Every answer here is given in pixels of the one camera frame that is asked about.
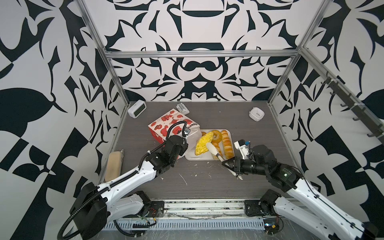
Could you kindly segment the small grey white device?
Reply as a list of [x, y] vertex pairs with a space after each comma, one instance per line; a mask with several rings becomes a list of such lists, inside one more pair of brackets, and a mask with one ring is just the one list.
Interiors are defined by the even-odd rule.
[[185, 106], [184, 103], [177, 104], [176, 108], [177, 108], [178, 112], [180, 112], [183, 115], [188, 115], [190, 113], [189, 109]]

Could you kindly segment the long striped fake bread loaf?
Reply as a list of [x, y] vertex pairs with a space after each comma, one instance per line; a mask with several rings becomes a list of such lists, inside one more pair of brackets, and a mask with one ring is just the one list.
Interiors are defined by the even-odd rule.
[[228, 160], [228, 159], [231, 159], [235, 156], [232, 142], [231, 142], [229, 134], [226, 130], [221, 131], [221, 134], [222, 134], [222, 145], [223, 145], [224, 153], [225, 153], [225, 156]]

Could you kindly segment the white digital clock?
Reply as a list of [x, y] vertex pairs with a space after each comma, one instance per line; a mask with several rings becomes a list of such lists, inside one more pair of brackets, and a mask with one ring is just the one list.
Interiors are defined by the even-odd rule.
[[138, 100], [136, 101], [130, 108], [128, 109], [128, 115], [136, 119], [138, 118], [145, 110], [147, 109], [147, 105], [145, 101]]

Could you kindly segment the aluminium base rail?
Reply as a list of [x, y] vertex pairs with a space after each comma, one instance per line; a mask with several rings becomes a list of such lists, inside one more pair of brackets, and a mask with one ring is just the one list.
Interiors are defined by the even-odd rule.
[[280, 195], [273, 195], [271, 198], [262, 197], [260, 200], [245, 200], [243, 203], [225, 200], [152, 202], [144, 192], [139, 191], [117, 201], [110, 207], [100, 197], [89, 203], [77, 201], [71, 210], [71, 215], [74, 217], [73, 221], [82, 238], [89, 239], [100, 232], [110, 221], [123, 217], [154, 219], [161, 212], [180, 218], [246, 215], [249, 218], [270, 216], [280, 220], [284, 217], [312, 232], [318, 238], [328, 238], [335, 233], [331, 229], [331, 225], [324, 222], [323, 218], [316, 216], [313, 210], [308, 212]]

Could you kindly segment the wall hook rail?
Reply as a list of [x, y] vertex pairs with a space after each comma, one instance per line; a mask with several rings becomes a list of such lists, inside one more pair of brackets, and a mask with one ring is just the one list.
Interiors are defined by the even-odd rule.
[[341, 107], [352, 111], [355, 115], [353, 120], [361, 122], [370, 131], [367, 134], [368, 138], [376, 138], [383, 145], [384, 123], [341, 80], [331, 79], [328, 73], [326, 76], [327, 78], [322, 82], [322, 86], [331, 88], [331, 95], [338, 96], [343, 102]]

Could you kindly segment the white round timer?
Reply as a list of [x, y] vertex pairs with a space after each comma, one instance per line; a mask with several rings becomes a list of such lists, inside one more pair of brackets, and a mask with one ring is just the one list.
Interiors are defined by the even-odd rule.
[[249, 111], [249, 117], [255, 122], [261, 121], [265, 116], [265, 112], [260, 108], [254, 107]]

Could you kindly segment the fake orange pastry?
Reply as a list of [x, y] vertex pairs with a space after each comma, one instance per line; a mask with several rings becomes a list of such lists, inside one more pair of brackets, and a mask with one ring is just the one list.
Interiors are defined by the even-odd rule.
[[212, 142], [212, 145], [215, 147], [216, 152], [220, 155], [220, 156], [218, 157], [216, 154], [212, 154], [214, 160], [224, 161], [224, 158], [223, 158], [223, 156], [222, 156], [222, 152], [221, 152], [221, 148], [220, 148], [219, 144], [216, 143], [216, 142]]

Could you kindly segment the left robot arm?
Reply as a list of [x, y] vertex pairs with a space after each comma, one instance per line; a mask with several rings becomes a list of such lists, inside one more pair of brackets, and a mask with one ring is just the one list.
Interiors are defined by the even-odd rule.
[[87, 184], [70, 209], [70, 216], [60, 228], [57, 238], [69, 240], [77, 235], [88, 240], [107, 223], [128, 215], [145, 214], [150, 199], [143, 192], [126, 197], [139, 186], [164, 174], [188, 149], [187, 141], [170, 136], [161, 145], [143, 156], [140, 164], [109, 182], [95, 186]]

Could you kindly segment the white plastic tray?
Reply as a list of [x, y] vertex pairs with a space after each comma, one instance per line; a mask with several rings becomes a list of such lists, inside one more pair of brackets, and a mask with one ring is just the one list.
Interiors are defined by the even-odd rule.
[[185, 158], [189, 161], [213, 161], [220, 160], [216, 154], [213, 154], [206, 146], [206, 141], [212, 135], [211, 144], [216, 148], [216, 152], [222, 156], [224, 160], [228, 160], [235, 156], [232, 136], [229, 130], [205, 129], [202, 130], [202, 137], [193, 146], [192, 150], [185, 154]]

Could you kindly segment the fake bagel bread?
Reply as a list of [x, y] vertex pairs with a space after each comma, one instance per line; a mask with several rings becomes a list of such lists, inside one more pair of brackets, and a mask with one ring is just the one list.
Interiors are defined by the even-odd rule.
[[213, 139], [212, 139], [211, 143], [212, 144], [219, 144], [223, 139], [221, 132], [219, 132], [217, 130], [213, 130], [212, 133], [213, 133]]

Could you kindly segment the beige foam pad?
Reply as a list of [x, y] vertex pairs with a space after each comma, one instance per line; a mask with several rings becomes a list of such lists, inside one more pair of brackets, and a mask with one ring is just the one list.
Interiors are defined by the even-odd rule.
[[107, 168], [105, 172], [105, 182], [110, 182], [121, 175], [124, 150], [112, 152], [109, 154]]

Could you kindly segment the small circuit board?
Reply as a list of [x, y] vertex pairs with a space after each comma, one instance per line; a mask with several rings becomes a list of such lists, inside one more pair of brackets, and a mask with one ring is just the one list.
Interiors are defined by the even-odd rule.
[[284, 221], [280, 218], [263, 219], [267, 235], [274, 236], [284, 228]]

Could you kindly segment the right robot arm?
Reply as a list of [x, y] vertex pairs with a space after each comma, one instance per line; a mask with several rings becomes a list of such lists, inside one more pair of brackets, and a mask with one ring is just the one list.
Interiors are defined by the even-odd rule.
[[285, 217], [322, 240], [374, 240], [379, 230], [370, 222], [361, 222], [347, 214], [318, 192], [293, 166], [279, 163], [272, 150], [265, 145], [253, 148], [244, 140], [235, 143], [241, 157], [224, 160], [213, 144], [209, 152], [221, 160], [234, 176], [262, 175], [275, 188], [302, 203], [306, 209], [292, 204], [279, 193], [268, 190], [259, 200], [262, 213]]

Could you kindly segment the fake green-brown bun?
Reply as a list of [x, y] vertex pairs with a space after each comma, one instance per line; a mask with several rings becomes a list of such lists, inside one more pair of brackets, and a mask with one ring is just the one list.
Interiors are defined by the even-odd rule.
[[195, 155], [199, 156], [208, 152], [209, 150], [206, 147], [206, 143], [211, 143], [212, 139], [213, 139], [212, 132], [208, 132], [206, 135], [202, 136], [196, 143]]

